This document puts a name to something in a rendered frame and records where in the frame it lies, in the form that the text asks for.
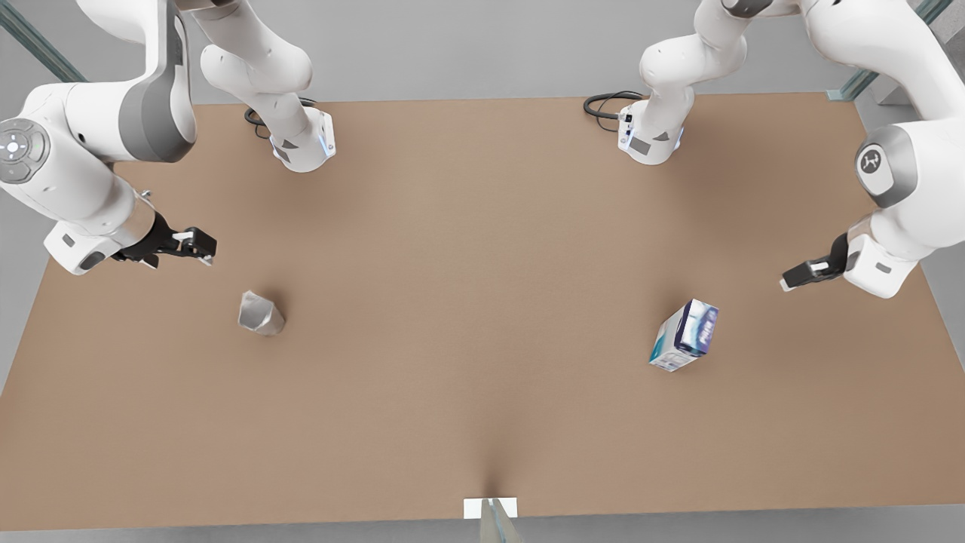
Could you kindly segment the silver frame post with foot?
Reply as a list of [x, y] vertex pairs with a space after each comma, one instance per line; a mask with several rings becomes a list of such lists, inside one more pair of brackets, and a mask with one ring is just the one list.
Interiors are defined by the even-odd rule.
[[463, 518], [479, 520], [479, 543], [524, 543], [513, 525], [517, 497], [463, 499]]

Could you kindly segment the grey faceted cup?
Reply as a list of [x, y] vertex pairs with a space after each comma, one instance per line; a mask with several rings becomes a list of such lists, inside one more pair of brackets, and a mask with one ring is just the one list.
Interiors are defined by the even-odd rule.
[[252, 291], [245, 292], [241, 297], [237, 322], [245, 330], [259, 336], [278, 336], [286, 323], [275, 302]]

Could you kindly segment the blue and white carton box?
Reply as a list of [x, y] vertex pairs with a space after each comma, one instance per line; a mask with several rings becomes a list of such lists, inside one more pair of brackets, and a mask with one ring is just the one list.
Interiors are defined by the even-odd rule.
[[648, 363], [668, 372], [679, 370], [707, 354], [719, 309], [690, 299], [659, 327]]

